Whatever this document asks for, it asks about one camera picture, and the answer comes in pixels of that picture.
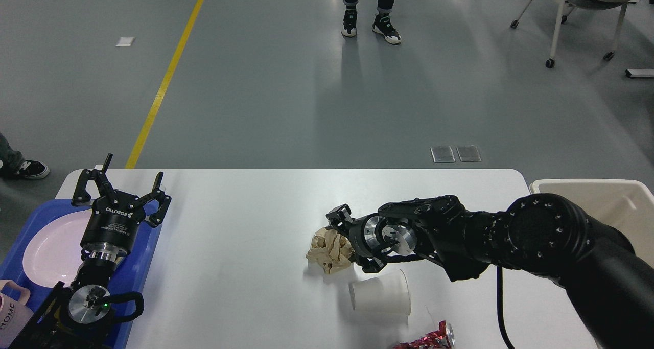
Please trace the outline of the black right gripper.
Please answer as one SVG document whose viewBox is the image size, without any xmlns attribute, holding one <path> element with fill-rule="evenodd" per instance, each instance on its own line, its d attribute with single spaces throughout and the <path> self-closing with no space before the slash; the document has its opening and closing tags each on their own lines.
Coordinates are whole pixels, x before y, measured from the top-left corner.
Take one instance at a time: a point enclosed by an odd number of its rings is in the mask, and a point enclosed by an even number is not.
<svg viewBox="0 0 654 349">
<path fill-rule="evenodd" d="M 389 242 L 382 235 L 386 218 L 378 214 L 353 218 L 348 204 L 338 205 L 327 212 L 326 230 L 347 233 L 355 253 L 350 262 L 362 268 L 364 273 L 379 273 L 387 265 Z"/>
</svg>

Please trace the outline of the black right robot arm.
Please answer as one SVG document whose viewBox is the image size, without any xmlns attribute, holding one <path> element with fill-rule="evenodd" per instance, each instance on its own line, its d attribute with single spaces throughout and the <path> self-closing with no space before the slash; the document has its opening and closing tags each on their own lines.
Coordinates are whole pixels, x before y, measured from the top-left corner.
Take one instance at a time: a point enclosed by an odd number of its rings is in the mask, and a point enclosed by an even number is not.
<svg viewBox="0 0 654 349">
<path fill-rule="evenodd" d="M 524 196 L 495 213 L 467 210 L 454 195 L 390 202 L 359 218 L 342 204 L 326 218 L 366 273 L 423 259 L 452 282 L 489 265 L 523 270 L 563 288 L 600 347 L 652 342 L 652 267 L 621 231 L 561 195 Z"/>
</svg>

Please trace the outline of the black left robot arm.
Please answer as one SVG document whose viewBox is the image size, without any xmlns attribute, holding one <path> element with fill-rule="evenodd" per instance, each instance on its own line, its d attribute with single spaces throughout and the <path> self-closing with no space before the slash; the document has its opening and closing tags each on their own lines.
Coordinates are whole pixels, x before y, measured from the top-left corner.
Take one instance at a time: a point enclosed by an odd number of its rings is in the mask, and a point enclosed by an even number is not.
<svg viewBox="0 0 654 349">
<path fill-rule="evenodd" d="M 163 172 L 142 196 L 114 188 L 107 177 L 111 160 L 108 154 L 101 168 L 82 170 L 73 191 L 72 206 L 90 211 L 77 274 L 70 284 L 54 285 L 10 348 L 106 348 L 115 328 L 143 314 L 138 289 L 114 292 L 110 283 L 129 261 L 140 227 L 161 226 L 172 198 L 161 188 Z"/>
</svg>

